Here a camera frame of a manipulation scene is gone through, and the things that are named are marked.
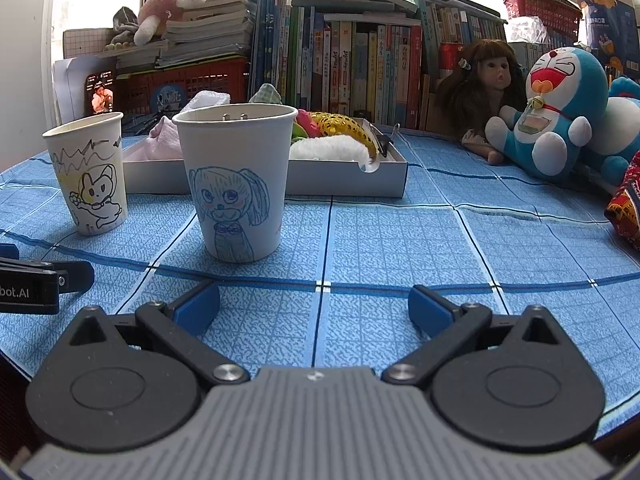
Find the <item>red plastic basket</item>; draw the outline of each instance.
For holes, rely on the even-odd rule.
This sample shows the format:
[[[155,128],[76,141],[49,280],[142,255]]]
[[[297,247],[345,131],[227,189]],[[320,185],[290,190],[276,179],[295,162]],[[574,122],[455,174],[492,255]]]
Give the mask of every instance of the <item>red plastic basket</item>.
[[[557,0],[504,0],[509,18],[537,16],[550,28],[563,36],[578,41],[582,13],[580,9]]]
[[[114,109],[126,114],[150,114],[154,92],[166,85],[180,87],[188,100],[201,90],[231,95],[232,103],[246,102],[249,63],[244,57],[168,68],[116,79]]]

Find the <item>paper cup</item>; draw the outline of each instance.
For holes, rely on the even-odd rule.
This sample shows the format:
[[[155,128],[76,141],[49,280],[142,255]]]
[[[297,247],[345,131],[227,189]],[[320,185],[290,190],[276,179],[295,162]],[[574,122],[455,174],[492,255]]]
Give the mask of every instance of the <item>paper cup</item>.
[[[215,258],[254,262],[280,244],[297,114],[289,106],[242,104],[174,116],[202,237]]]
[[[42,134],[71,218],[85,236],[127,219],[121,118],[120,112],[96,115]]]

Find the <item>doll hair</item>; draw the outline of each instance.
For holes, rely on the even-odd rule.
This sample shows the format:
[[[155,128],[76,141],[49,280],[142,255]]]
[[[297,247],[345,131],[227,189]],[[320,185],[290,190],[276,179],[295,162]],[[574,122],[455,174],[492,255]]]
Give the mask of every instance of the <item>doll hair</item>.
[[[511,106],[520,112],[527,106],[526,75],[513,49],[501,40],[477,40],[462,50],[462,60],[436,91],[436,106],[461,136],[468,129],[484,132],[492,116],[489,98],[478,76],[478,63],[494,57],[507,58],[511,72],[511,84],[504,89],[500,106]]]

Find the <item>green plaid fabric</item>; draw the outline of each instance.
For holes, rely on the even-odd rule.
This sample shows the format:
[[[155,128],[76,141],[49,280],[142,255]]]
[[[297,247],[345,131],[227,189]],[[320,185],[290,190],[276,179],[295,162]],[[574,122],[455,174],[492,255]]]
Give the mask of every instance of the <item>green plaid fabric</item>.
[[[262,104],[272,104],[272,105],[281,105],[282,99],[278,91],[273,87],[273,85],[269,83],[265,83],[260,87],[260,89],[256,92],[256,94],[249,99],[250,103],[262,103]]]

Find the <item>silver screw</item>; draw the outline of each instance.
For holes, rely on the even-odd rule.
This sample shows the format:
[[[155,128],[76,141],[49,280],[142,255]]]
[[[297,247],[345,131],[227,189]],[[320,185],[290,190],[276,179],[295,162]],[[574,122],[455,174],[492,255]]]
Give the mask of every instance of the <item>silver screw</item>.
[[[415,366],[398,363],[389,368],[388,374],[396,381],[409,381],[415,379]]]
[[[318,381],[324,379],[324,374],[322,372],[319,372],[318,370],[314,370],[310,374],[307,374],[306,378],[310,381],[313,381],[314,383],[317,383]]]
[[[227,363],[216,366],[213,369],[213,376],[219,381],[232,382],[237,381],[244,374],[244,370],[235,364]]]

